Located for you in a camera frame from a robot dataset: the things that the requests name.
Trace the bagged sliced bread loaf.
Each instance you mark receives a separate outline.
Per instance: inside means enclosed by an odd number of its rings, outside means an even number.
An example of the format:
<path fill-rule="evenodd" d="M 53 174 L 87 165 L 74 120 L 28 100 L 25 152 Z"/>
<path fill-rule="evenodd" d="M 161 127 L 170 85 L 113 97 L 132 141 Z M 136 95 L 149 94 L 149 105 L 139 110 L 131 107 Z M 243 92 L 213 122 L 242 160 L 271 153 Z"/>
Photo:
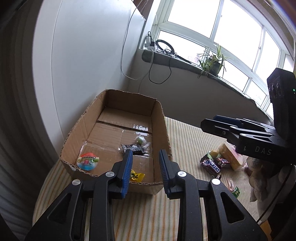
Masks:
<path fill-rule="evenodd" d="M 234 171 L 238 171 L 244 167 L 247 156 L 238 154 L 234 145 L 224 142 L 219 146 L 218 151 L 224 159 L 229 161 Z"/>

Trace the dark green candy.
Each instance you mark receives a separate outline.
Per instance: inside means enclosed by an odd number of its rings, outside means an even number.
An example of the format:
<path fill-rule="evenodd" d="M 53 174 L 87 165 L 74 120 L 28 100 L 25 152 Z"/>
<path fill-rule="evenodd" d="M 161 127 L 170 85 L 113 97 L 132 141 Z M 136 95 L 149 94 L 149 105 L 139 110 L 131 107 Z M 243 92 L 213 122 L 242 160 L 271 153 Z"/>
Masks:
<path fill-rule="evenodd" d="M 238 186 L 235 186 L 234 189 L 231 189 L 231 193 L 234 195 L 235 198 L 238 198 L 240 194 L 240 189 L 238 188 Z"/>

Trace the large Snickers bar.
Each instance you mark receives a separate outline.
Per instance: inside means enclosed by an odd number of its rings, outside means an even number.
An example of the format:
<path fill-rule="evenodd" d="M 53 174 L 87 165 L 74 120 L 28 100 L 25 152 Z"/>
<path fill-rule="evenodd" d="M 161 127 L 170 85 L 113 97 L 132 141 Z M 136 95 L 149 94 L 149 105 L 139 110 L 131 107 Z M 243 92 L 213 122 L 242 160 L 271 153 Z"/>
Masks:
<path fill-rule="evenodd" d="M 212 158 L 208 157 L 208 155 L 201 158 L 200 164 L 212 178 L 221 179 L 221 167 Z"/>

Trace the red green jelly cup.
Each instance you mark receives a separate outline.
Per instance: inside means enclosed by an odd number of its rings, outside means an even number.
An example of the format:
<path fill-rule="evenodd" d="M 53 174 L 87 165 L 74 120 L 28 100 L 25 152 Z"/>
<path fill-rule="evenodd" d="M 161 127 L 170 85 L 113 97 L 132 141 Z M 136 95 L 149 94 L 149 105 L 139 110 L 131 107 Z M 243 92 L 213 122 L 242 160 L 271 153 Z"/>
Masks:
<path fill-rule="evenodd" d="M 91 171 L 96 168 L 98 162 L 98 156 L 93 153 L 85 153 L 77 159 L 76 165 L 84 171 Z"/>

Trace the yellow candy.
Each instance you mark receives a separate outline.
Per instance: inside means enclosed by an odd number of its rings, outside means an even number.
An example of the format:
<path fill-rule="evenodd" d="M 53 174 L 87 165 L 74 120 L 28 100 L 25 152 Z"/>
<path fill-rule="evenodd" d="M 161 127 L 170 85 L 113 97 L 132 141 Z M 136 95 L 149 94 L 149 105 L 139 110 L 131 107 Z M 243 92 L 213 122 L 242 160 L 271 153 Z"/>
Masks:
<path fill-rule="evenodd" d="M 131 182 L 141 183 L 143 181 L 144 177 L 145 177 L 144 173 L 137 173 L 136 171 L 131 170 L 131 173 L 130 173 L 130 181 Z"/>

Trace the black patterned candy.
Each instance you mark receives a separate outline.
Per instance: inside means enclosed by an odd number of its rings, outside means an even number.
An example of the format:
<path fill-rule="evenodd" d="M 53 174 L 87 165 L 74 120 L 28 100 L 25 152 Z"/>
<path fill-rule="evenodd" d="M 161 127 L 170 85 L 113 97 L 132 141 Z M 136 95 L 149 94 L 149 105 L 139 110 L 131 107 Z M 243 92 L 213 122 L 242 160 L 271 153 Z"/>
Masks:
<path fill-rule="evenodd" d="M 145 145 L 140 145 L 140 144 L 124 145 L 124 144 L 121 144 L 121 147 L 124 152 L 126 152 L 126 150 L 131 150 L 133 155 L 138 155 L 138 156 L 149 156 L 150 155 L 150 145 L 149 144 L 145 144 Z"/>

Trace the brown cardboard box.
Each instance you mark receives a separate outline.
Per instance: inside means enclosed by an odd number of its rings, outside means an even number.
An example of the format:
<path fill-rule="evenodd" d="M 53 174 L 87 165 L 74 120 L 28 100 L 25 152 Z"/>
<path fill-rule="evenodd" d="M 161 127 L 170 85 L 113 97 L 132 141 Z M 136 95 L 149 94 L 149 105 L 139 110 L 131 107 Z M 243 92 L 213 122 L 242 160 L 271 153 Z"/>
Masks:
<path fill-rule="evenodd" d="M 121 144 L 136 144 L 143 136 L 150 145 L 149 156 L 133 157 L 132 169 L 144 173 L 141 183 L 132 182 L 130 192 L 156 195 L 163 188 L 159 151 L 171 155 L 165 116 L 161 103 L 151 97 L 121 90 L 104 90 L 75 123 L 60 154 L 60 161 L 73 178 L 93 179 L 111 170 L 123 159 Z M 84 171 L 77 159 L 85 153 L 99 157 L 95 169 Z"/>

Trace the small Snickers bar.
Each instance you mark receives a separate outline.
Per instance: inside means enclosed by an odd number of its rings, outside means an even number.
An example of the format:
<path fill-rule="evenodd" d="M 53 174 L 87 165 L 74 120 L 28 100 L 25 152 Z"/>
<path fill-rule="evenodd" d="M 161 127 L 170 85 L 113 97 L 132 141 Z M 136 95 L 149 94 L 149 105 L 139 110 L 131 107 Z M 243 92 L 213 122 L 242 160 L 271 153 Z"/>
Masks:
<path fill-rule="evenodd" d="M 215 163 L 219 168 L 231 168 L 230 162 L 224 158 L 216 158 Z"/>

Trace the pale green candy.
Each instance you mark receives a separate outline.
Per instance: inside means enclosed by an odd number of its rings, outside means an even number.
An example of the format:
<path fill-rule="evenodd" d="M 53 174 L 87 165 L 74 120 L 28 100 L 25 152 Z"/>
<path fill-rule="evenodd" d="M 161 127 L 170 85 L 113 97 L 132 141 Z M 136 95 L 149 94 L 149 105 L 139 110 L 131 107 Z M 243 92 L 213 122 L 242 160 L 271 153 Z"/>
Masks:
<path fill-rule="evenodd" d="M 141 145 L 141 146 L 144 146 L 144 145 L 147 144 L 147 141 L 143 136 L 137 136 L 135 138 L 135 142 L 136 142 L 137 145 Z"/>

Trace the pink crumpled cloth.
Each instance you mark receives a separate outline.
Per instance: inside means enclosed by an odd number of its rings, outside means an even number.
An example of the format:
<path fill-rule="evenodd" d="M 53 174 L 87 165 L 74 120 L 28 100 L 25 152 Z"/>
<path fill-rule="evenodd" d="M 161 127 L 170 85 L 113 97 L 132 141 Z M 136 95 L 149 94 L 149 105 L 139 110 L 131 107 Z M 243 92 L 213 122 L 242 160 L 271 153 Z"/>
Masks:
<path fill-rule="evenodd" d="M 273 209 L 276 202 L 283 201 L 295 184 L 295 166 L 266 163 L 248 157 L 246 164 L 251 171 L 249 183 L 251 186 L 250 201 L 257 202 L 260 212 Z"/>

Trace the striped tablecloth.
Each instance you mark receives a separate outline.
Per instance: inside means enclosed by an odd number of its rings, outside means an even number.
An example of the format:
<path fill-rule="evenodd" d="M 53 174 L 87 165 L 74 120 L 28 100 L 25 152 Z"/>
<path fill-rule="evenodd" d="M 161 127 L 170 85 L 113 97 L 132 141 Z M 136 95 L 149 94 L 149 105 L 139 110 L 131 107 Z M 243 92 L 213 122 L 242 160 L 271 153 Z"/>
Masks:
<path fill-rule="evenodd" d="M 198 127 L 166 118 L 166 128 L 173 160 L 197 179 L 210 180 L 200 166 L 208 151 L 217 150 L 226 140 L 202 132 Z M 259 218 L 256 202 L 250 202 L 251 186 L 243 170 L 224 169 L 221 181 L 231 179 L 239 188 L 238 200 L 254 219 Z M 57 161 L 48 173 L 37 199 L 33 222 L 36 222 L 55 198 L 72 180 L 62 162 Z M 176 240 L 179 220 L 179 200 L 169 200 L 164 190 L 157 195 L 128 193 L 123 200 L 114 200 L 113 222 L 116 240 Z"/>

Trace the potted spider plant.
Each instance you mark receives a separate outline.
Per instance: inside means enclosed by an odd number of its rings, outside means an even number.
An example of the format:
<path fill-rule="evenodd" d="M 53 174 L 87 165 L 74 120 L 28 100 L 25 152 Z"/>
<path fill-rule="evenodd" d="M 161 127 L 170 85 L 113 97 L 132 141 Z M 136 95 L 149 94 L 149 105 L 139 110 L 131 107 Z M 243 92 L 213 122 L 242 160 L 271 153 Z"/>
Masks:
<path fill-rule="evenodd" d="M 224 76 L 226 72 L 225 62 L 233 59 L 222 53 L 222 47 L 219 44 L 216 45 L 216 53 L 206 53 L 201 56 L 204 57 L 204 59 L 199 60 L 201 72 L 197 76 L 198 79 L 201 76 L 208 76 L 209 74 L 217 77 L 221 70 L 222 76 Z"/>

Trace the white power strip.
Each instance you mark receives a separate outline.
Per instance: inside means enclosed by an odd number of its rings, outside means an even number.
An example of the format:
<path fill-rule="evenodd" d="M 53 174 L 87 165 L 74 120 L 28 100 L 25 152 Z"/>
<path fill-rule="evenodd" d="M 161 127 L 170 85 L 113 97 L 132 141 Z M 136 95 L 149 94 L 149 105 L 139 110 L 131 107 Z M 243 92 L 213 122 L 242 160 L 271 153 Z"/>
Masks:
<path fill-rule="evenodd" d="M 145 49 L 155 51 L 155 44 L 154 44 L 154 41 L 150 35 L 147 35 L 145 37 L 144 47 L 145 47 Z"/>

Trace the white window frame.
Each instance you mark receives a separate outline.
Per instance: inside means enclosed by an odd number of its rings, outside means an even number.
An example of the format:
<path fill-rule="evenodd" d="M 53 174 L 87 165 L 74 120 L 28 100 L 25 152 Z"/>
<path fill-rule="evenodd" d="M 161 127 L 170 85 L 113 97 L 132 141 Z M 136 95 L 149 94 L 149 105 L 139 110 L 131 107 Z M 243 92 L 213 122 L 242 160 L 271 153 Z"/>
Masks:
<path fill-rule="evenodd" d="M 199 66 L 201 55 L 216 53 L 230 59 L 218 77 L 253 99 L 273 116 L 267 77 L 275 68 L 294 69 L 292 41 L 274 27 L 255 1 L 160 1 L 146 30 L 154 41 L 171 44 L 181 57 Z"/>

